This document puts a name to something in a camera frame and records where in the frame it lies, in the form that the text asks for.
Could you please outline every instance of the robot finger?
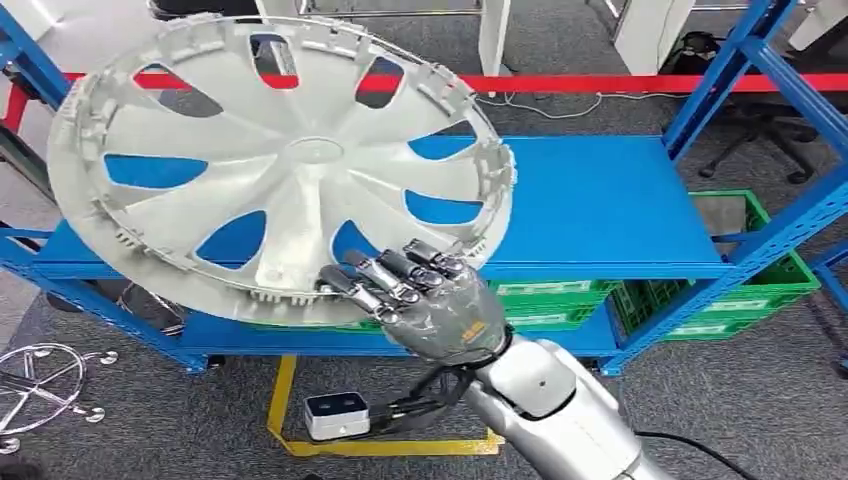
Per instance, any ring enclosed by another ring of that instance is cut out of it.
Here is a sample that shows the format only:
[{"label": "robot finger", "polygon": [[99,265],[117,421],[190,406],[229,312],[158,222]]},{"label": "robot finger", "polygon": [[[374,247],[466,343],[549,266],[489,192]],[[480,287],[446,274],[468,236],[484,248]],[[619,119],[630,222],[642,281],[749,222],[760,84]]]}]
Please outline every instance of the robot finger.
[{"label": "robot finger", "polygon": [[361,280],[351,276],[338,265],[327,265],[318,275],[322,282],[351,299],[359,308],[375,318],[380,318],[393,310],[392,305],[369,292],[362,285]]},{"label": "robot finger", "polygon": [[416,286],[429,290],[445,283],[445,277],[429,268],[419,265],[394,250],[386,250],[377,257],[377,262],[402,280],[408,280]]},{"label": "robot finger", "polygon": [[443,253],[417,238],[403,247],[403,252],[413,262],[432,268],[449,279],[462,273],[466,267],[462,260]]},{"label": "robot finger", "polygon": [[357,273],[385,291],[392,299],[404,304],[413,304],[421,300],[420,292],[396,277],[380,262],[359,250],[349,250],[345,253],[345,262],[352,265]]}]

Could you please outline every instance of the hubcap center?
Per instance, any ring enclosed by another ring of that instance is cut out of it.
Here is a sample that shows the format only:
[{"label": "hubcap center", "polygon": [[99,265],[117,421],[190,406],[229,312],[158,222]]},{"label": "hubcap center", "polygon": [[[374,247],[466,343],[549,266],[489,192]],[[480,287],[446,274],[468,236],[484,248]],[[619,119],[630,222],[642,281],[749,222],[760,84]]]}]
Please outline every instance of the hubcap center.
[{"label": "hubcap center", "polygon": [[326,138],[304,138],[285,148],[285,157],[296,163],[332,163],[343,155],[341,145]]}]

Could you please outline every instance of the wire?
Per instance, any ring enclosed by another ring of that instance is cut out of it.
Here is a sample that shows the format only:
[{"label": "wire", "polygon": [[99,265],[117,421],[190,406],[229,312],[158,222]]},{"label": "wire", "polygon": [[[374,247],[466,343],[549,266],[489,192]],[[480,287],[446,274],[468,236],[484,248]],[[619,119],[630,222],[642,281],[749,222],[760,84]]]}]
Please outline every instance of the wire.
[{"label": "wire", "polygon": [[739,474],[739,476],[744,478],[745,480],[759,480],[757,477],[746,472],[742,467],[740,467],[736,463],[725,458],[722,454],[716,452],[715,450],[704,445],[703,443],[696,442],[695,440],[691,440],[689,438],[681,437],[680,435],[674,435],[674,434],[671,434],[671,433],[640,432],[638,430],[633,432],[633,433],[635,433],[639,437],[664,438],[666,440],[674,440],[675,442],[685,443],[686,445],[689,445],[691,447],[695,447],[698,450],[706,453],[707,455],[709,455],[709,456],[713,457],[714,459],[718,460],[719,462],[723,463],[727,468],[733,470],[734,472]]},{"label": "wire", "polygon": [[563,113],[563,114],[552,114],[548,113],[541,108],[531,107],[530,105],[524,105],[521,103],[515,103],[512,101],[515,98],[515,92],[504,94],[503,102],[492,102],[490,100],[483,100],[478,98],[477,101],[479,103],[483,103],[486,105],[492,105],[494,107],[512,107],[518,108],[520,110],[527,110],[538,115],[541,115],[550,120],[565,120],[568,118],[578,118],[588,115],[595,111],[596,108],[601,106],[601,103],[604,101],[604,98],[624,98],[627,100],[644,100],[646,98],[651,97],[667,97],[667,98],[686,98],[689,95],[674,95],[671,93],[648,93],[645,95],[627,95],[624,93],[595,93],[595,103],[593,103],[589,108],[583,110],[582,112],[577,113]]},{"label": "wire", "polygon": [[183,332],[183,329],[185,328],[185,316],[186,316],[185,309],[181,305],[176,304],[176,303],[172,303],[169,300],[165,300],[164,298],[160,297],[159,295],[156,295],[155,293],[153,293],[149,290],[145,290],[144,288],[142,288],[141,286],[139,286],[135,283],[130,282],[129,285],[127,285],[126,288],[124,288],[121,291],[121,293],[118,295],[118,299],[115,301],[115,304],[117,306],[119,306],[122,310],[129,312],[129,313],[132,313],[132,314],[135,314],[135,312],[132,310],[132,308],[130,308],[129,301],[127,299],[127,297],[130,296],[130,293],[132,292],[132,290],[134,288],[139,288],[144,293],[147,293],[148,295],[150,295],[150,297],[153,298],[153,300],[156,303],[158,303],[159,306],[161,306],[162,308],[167,310],[171,315],[174,316],[174,318],[177,319],[177,321],[178,321],[177,324],[169,325],[167,327],[160,329],[160,331],[164,335],[169,336],[169,337],[173,337],[173,336],[177,336],[177,335],[179,335]]}]

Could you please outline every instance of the black chair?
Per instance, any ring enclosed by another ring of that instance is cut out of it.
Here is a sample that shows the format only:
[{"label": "black chair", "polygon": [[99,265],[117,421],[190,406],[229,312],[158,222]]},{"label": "black chair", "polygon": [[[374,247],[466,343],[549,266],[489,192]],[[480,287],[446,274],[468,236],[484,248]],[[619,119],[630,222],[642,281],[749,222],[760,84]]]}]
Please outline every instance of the black chair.
[{"label": "black chair", "polygon": [[[689,32],[681,39],[682,47],[668,66],[672,74],[703,73],[720,49],[723,39],[707,32]],[[842,21],[804,51],[790,51],[787,61],[803,73],[827,73],[848,70],[848,20]],[[748,73],[757,73],[751,69]],[[848,113],[848,96],[844,93],[825,97],[842,113]],[[764,139],[780,149],[797,166],[789,174],[789,183],[804,183],[816,169],[807,157],[796,148],[796,143],[809,143],[818,137],[818,132],[809,126],[798,112],[778,93],[736,93],[728,97],[712,120],[713,125],[738,127],[739,135],[722,152],[698,171],[704,178],[716,174],[719,164],[748,142]]]},{"label": "black chair", "polygon": [[731,103],[722,107],[714,117],[714,125],[736,126],[741,132],[716,158],[701,167],[698,174],[711,178],[719,164],[727,160],[739,147],[762,138],[774,144],[798,166],[799,170],[787,175],[786,180],[789,183],[797,185],[809,180],[816,169],[794,143],[812,142],[818,137],[816,129],[801,123],[803,115],[791,105],[777,101],[756,101],[746,97],[750,97],[750,94],[739,94],[732,98]]}]

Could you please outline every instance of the white device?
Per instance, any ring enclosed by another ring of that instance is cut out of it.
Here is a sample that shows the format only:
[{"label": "white device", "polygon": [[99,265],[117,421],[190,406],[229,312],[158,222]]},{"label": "white device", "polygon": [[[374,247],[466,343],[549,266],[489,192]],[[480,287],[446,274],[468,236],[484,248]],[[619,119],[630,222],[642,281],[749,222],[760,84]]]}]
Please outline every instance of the white device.
[{"label": "white device", "polygon": [[807,11],[807,18],[789,37],[789,44],[795,50],[806,49],[848,17],[848,2],[845,0],[821,0],[814,8]]},{"label": "white device", "polygon": [[306,427],[313,440],[324,441],[368,433],[368,404],[356,392],[309,397],[305,401]]}]

